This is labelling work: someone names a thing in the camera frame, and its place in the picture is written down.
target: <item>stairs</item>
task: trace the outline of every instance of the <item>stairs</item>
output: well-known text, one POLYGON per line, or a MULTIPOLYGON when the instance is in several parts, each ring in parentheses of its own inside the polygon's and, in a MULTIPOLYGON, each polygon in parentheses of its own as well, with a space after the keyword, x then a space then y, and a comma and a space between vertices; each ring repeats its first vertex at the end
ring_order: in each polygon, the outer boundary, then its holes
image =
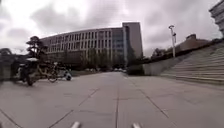
POLYGON ((188 58, 164 71, 161 76, 224 84, 224 42, 190 53, 188 58))

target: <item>cloudy sky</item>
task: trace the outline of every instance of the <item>cloudy sky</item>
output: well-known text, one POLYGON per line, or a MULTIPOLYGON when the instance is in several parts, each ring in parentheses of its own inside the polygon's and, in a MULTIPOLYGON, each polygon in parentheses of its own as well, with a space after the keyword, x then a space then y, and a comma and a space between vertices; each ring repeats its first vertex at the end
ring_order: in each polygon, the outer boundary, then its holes
POLYGON ((219 0, 2 0, 0 48, 25 49, 32 35, 99 27, 125 21, 141 23, 144 54, 171 46, 168 26, 175 25, 177 42, 196 33, 199 38, 221 37, 208 10, 219 0))

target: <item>paved plaza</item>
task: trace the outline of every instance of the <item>paved plaza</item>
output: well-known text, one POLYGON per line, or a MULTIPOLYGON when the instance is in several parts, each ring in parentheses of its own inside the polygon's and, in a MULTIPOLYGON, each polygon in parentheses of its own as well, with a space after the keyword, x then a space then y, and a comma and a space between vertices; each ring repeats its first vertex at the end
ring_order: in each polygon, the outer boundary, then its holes
POLYGON ((0 86, 4 128, 223 128, 224 88, 161 77, 102 73, 0 86))

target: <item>tall building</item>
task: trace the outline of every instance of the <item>tall building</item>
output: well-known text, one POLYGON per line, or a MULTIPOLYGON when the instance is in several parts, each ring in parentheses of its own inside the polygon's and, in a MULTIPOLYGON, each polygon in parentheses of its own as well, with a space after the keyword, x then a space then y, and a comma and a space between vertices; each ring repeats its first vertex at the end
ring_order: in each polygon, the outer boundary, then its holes
POLYGON ((215 23, 219 26, 219 30, 224 35, 224 0, 221 0, 210 10, 212 17, 215 19, 215 23))
POLYGON ((100 28, 58 34, 41 39, 48 46, 51 61, 71 65, 83 62, 125 66, 142 57, 140 23, 123 23, 122 27, 100 28))

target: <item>street lamp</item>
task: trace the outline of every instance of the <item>street lamp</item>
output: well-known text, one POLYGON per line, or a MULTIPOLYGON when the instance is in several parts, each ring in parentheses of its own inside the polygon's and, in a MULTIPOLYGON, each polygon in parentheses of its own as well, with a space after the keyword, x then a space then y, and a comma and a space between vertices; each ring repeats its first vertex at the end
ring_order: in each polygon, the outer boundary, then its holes
POLYGON ((173 43, 173 58, 176 57, 176 52, 175 52, 175 43, 176 43, 176 33, 173 31, 174 26, 170 25, 169 29, 171 31, 171 37, 172 37, 172 43, 173 43))

